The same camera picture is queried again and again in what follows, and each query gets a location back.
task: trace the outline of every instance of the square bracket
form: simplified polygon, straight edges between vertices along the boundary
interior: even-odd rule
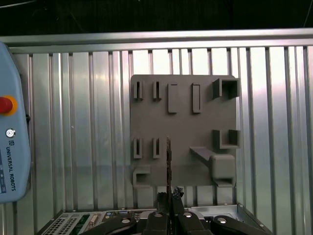
[[[240,83],[238,79],[219,78],[213,82],[213,99],[223,96],[233,99],[239,95]]]
[[[213,130],[212,138],[213,138],[213,146],[216,149],[240,148],[240,131],[228,130],[225,133],[222,130]]]

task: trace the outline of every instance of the corrugated metal wall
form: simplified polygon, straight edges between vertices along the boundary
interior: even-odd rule
[[[184,203],[237,200],[275,234],[312,234],[313,47],[226,46],[15,54],[33,165],[27,195],[0,207],[2,233],[34,234],[60,210],[152,207],[164,189],[131,184],[131,76],[232,74],[242,86],[237,194],[185,187]]]

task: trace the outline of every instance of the black wire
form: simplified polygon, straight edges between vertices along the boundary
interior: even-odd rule
[[[305,25],[307,24],[308,17],[309,17],[309,15],[310,15],[311,8],[312,8],[312,3],[313,3],[313,0],[311,0],[310,7],[309,7],[309,9],[308,9],[308,13],[307,13],[307,16],[306,16],[306,18],[305,18],[305,21],[304,21],[303,27],[305,27]]]

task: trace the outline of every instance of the gray block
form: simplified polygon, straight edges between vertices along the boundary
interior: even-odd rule
[[[217,79],[237,81],[233,76],[213,75],[134,75],[131,78],[132,87],[140,89],[142,84],[143,88],[142,95],[131,93],[130,99],[131,139],[142,140],[142,152],[140,149],[134,152],[132,169],[135,173],[141,166],[150,167],[150,174],[139,175],[139,180],[134,174],[133,177],[137,177],[134,187],[166,186],[167,136],[172,144],[174,186],[214,184],[209,154],[195,157],[190,147],[201,148],[196,151],[212,151],[215,155],[236,156],[235,148],[215,148],[213,144],[213,130],[226,130],[226,133],[236,130],[236,99],[213,99],[213,82]],[[222,147],[229,142],[233,140],[222,138],[220,141]]]
[[[218,187],[228,188],[235,185],[236,160],[232,155],[213,155],[210,158],[210,169],[213,181]]]

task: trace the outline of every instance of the screw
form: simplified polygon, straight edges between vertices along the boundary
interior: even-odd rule
[[[128,223],[130,223],[130,220],[129,220],[129,219],[123,219],[123,220],[122,220],[122,223],[123,223],[123,224],[128,224]]]
[[[162,215],[160,213],[155,213],[155,217],[160,218]]]
[[[186,213],[184,213],[184,216],[186,216],[187,218],[190,218],[191,217],[191,213],[186,212]]]
[[[15,136],[15,130],[13,129],[7,129],[6,132],[5,132],[5,135],[8,137],[8,138],[13,138]]]
[[[217,221],[219,221],[221,224],[225,224],[227,222],[224,218],[218,218]]]

